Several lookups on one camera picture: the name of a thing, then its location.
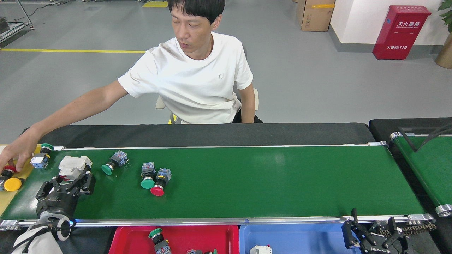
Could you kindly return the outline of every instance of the man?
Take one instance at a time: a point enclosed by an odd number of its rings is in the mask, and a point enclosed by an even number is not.
[[[253,74],[242,44],[217,34],[224,0],[169,0],[175,38],[148,50],[113,83],[94,89],[33,124],[0,154],[20,171],[47,133],[100,113],[127,94],[159,93],[182,123],[253,123]],[[241,103],[232,92],[234,83]]]

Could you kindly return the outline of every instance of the green button cap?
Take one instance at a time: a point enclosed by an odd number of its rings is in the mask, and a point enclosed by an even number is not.
[[[152,188],[153,186],[154,186],[154,180],[152,180],[152,179],[144,179],[142,182],[141,182],[141,186],[143,187],[143,188],[145,188],[145,189],[150,189],[150,188]]]
[[[42,143],[41,147],[47,147],[48,149],[53,150],[53,146],[49,143]]]
[[[107,165],[102,165],[102,166],[100,166],[100,168],[102,168],[102,171],[104,173],[106,173],[107,175],[111,175],[112,174],[111,168],[108,167]]]
[[[149,238],[152,238],[153,235],[156,235],[156,234],[161,233],[161,232],[162,232],[161,228],[156,228],[156,229],[154,229],[153,231],[151,231],[149,233]]]

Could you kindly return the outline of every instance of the man's hand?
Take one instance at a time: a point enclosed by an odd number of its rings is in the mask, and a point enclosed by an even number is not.
[[[21,171],[24,167],[25,161],[30,158],[31,154],[35,151],[36,145],[40,138],[41,135],[36,134],[35,131],[30,128],[10,145],[5,147],[0,154],[0,173],[3,171],[3,167],[7,164],[14,166],[14,157],[18,157],[15,165],[16,170]]]

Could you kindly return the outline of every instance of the blue bin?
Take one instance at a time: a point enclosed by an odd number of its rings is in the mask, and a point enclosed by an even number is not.
[[[240,254],[270,245],[273,254],[360,254],[345,248],[342,223],[268,224],[240,226]]]

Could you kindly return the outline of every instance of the gray floor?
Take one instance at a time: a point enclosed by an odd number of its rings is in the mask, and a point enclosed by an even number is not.
[[[48,2],[26,2],[28,13]],[[4,48],[146,50],[172,38],[166,8],[133,1],[69,2],[39,9],[35,30]],[[341,52],[328,33],[300,32],[291,0],[226,0],[218,29],[246,47],[264,122],[361,122],[375,118],[452,117],[452,70],[429,51],[404,61]],[[13,2],[0,16],[22,17]],[[0,51],[0,144],[77,96],[106,85],[140,54]],[[157,95],[128,95],[77,124],[166,123]]]

